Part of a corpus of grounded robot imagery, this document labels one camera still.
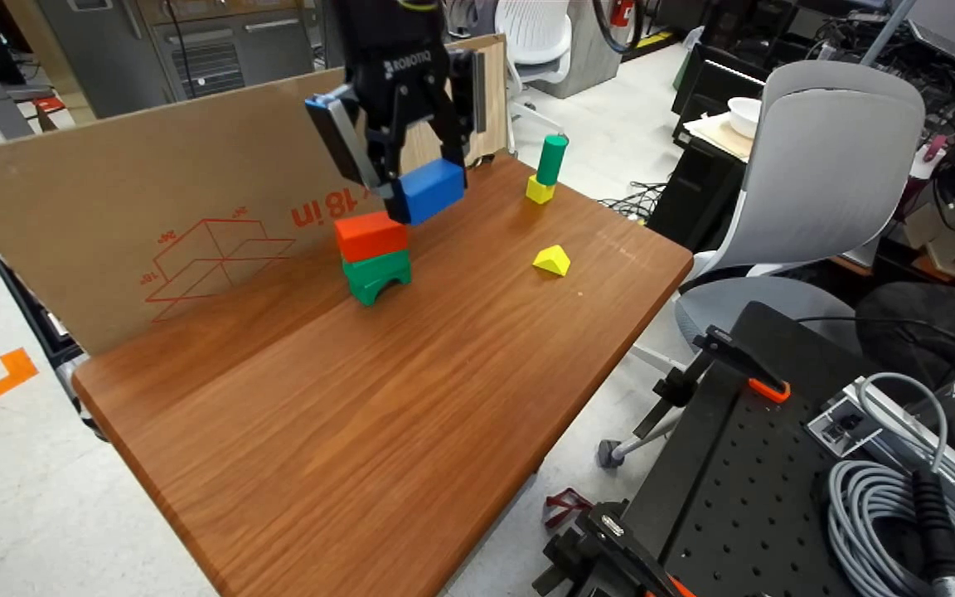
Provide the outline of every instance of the white office chair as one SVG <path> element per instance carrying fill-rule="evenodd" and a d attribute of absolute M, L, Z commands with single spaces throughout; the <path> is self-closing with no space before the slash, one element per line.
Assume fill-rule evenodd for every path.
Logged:
<path fill-rule="evenodd" d="M 570 0 L 500 0 L 495 25 L 507 40 L 511 120 L 535 114 L 542 127 L 559 128 L 528 104 L 519 91 L 528 81 L 562 81 L 570 76 Z"/>
<path fill-rule="evenodd" d="M 920 134 L 916 87 L 854 62 L 788 62 L 763 91 L 763 114 L 727 238 L 697 252 L 690 281 L 735 264 L 805 264 L 873 243 L 891 217 Z M 836 295 L 778 276 L 698 281 L 675 298 L 682 338 L 734 327 L 746 300 L 857 350 L 851 308 Z"/>

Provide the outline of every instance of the toy block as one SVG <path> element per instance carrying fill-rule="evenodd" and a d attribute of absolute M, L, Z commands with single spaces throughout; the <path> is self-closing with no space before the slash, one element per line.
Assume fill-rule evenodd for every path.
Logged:
<path fill-rule="evenodd" d="M 345 260 L 360 260 L 408 247 L 408 229 L 395 221 L 389 212 L 336 217 L 336 238 Z"/>
<path fill-rule="evenodd" d="M 536 206 L 546 206 L 553 200 L 553 184 L 541 184 L 536 175 L 528 177 L 524 195 Z"/>
<path fill-rule="evenodd" d="M 570 260 L 562 246 L 546 246 L 542 252 L 536 252 L 535 264 L 551 270 L 551 276 L 568 277 L 573 260 Z"/>
<path fill-rule="evenodd" d="M 408 252 L 384 252 L 366 260 L 341 260 L 349 277 L 349 292 L 359 303 L 375 303 L 384 284 L 410 284 L 410 255 Z"/>
<path fill-rule="evenodd" d="M 384 208 L 392 217 L 420 224 L 431 215 L 444 212 L 467 193 L 467 172 L 457 163 L 434 158 L 408 175 L 401 175 L 401 200 L 389 200 Z"/>
<path fill-rule="evenodd" d="M 536 165 L 541 184 L 557 184 L 557 175 L 559 175 L 562 158 L 568 158 L 568 146 L 570 146 L 570 134 L 562 134 L 562 133 L 542 134 L 541 165 Z"/>

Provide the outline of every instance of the cable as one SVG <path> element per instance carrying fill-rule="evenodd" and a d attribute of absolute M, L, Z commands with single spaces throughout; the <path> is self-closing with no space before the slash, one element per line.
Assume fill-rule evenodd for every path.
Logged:
<path fill-rule="evenodd" d="M 174 16 L 174 0 L 163 0 L 163 4 L 164 4 L 164 13 L 170 13 L 174 40 L 179 40 L 179 62 L 183 62 L 183 72 L 186 72 L 186 81 L 188 81 L 188 96 L 200 96 L 200 78 L 188 68 L 188 49 L 186 49 L 183 25 L 179 25 L 179 16 Z"/>
<path fill-rule="evenodd" d="M 928 455 L 928 468 L 933 468 L 933 469 L 940 469 L 940 458 L 946 458 L 946 447 L 948 447 L 948 417 L 946 417 L 946 407 L 940 407 L 937 393 L 936 393 L 928 384 L 920 384 L 917 379 L 903 373 L 903 370 L 875 370 L 875 373 L 854 381 L 854 384 L 857 384 L 857 388 L 854 388 L 857 407 L 863 407 L 865 413 L 873 413 L 873 411 L 870 411 L 870 388 L 873 388 L 875 381 L 884 381 L 884 379 L 903 381 L 903 384 L 910 384 L 910 388 L 936 407 L 936 417 L 937 417 L 937 444 L 936 444 L 936 452 Z"/>
<path fill-rule="evenodd" d="M 928 464 L 928 476 L 909 476 L 906 464 L 894 458 L 894 452 L 884 444 L 884 437 L 875 437 L 870 447 L 891 464 L 879 464 L 879 460 L 837 460 L 828 469 L 828 543 L 847 577 L 847 583 L 857 594 L 928 594 L 928 581 L 910 573 L 903 559 L 894 559 L 882 537 L 879 537 L 879 519 L 909 519 L 909 523 L 920 523 L 933 527 L 933 499 L 920 499 L 928 510 L 917 518 L 916 510 L 916 490 L 928 495 L 933 487 L 937 490 L 940 479 L 955 483 L 955 468 L 946 464 L 946 447 L 948 447 L 948 417 L 946 407 L 937 400 L 937 393 L 933 388 L 925 388 L 920 381 L 897 373 L 897 370 L 875 370 L 870 379 L 854 381 L 854 393 L 857 393 L 857 407 L 870 411 L 870 388 L 875 388 L 879 381 L 903 381 L 920 392 L 920 396 L 936 407 L 937 417 L 937 444 L 928 447 L 917 437 L 897 433 L 897 441 L 910 444 L 910 447 L 928 447 L 925 464 Z M 946 539 L 955 539 L 955 495 L 948 499 L 948 507 L 940 507 L 940 535 Z"/>
<path fill-rule="evenodd" d="M 639 45 L 639 35 L 647 30 L 647 13 L 637 4 L 639 0 L 589 0 L 589 8 L 595 13 L 595 25 L 602 33 L 602 43 L 614 51 L 634 51 Z M 614 35 L 614 30 L 620 30 L 620 25 L 614 25 L 614 18 L 634 18 L 634 25 L 629 25 L 624 43 Z"/>
<path fill-rule="evenodd" d="M 647 221 L 651 212 L 655 208 L 667 183 L 629 183 L 629 184 L 634 184 L 634 193 L 624 200 L 609 200 L 605 208 L 620 212 L 627 217 Z"/>

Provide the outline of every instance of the white floor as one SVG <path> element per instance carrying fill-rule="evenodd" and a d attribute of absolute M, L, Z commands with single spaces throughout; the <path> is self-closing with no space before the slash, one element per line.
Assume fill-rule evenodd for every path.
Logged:
<path fill-rule="evenodd" d="M 671 143 L 671 78 L 678 45 L 634 60 L 616 78 L 570 100 L 528 91 L 541 114 L 570 133 L 562 183 L 592 195 L 627 195 L 634 177 L 667 177 L 675 149 Z M 517 123 L 517 153 L 535 163 L 546 127 Z M 639 338 L 663 361 L 685 361 L 663 312 Z M 0 396 L 0 597 L 87 597 L 216 594 L 115 452 L 97 441 L 71 413 L 35 338 L 0 284 L 0 355 L 26 348 L 41 373 Z M 455 597 L 535 594 L 542 570 L 542 496 L 578 487 L 595 499 L 637 490 L 655 452 L 639 452 L 616 473 L 592 464 L 599 437 L 624 437 L 652 404 L 651 384 L 663 367 L 627 358 L 592 393 L 582 413 L 546 455 L 542 468 L 515 496 L 500 519 L 473 548 L 469 559 L 444 587 Z"/>

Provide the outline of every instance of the cardboard box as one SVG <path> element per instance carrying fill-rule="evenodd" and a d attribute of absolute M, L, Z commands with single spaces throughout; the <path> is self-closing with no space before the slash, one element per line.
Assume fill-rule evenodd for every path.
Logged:
<path fill-rule="evenodd" d="M 487 76 L 473 158 L 507 146 L 507 66 L 500 35 L 467 45 Z M 300 110 L 338 81 L 327 68 L 0 146 L 0 255 L 97 355 L 327 243 L 332 217 L 379 208 Z M 434 154 L 434 134 L 415 128 L 403 170 Z"/>

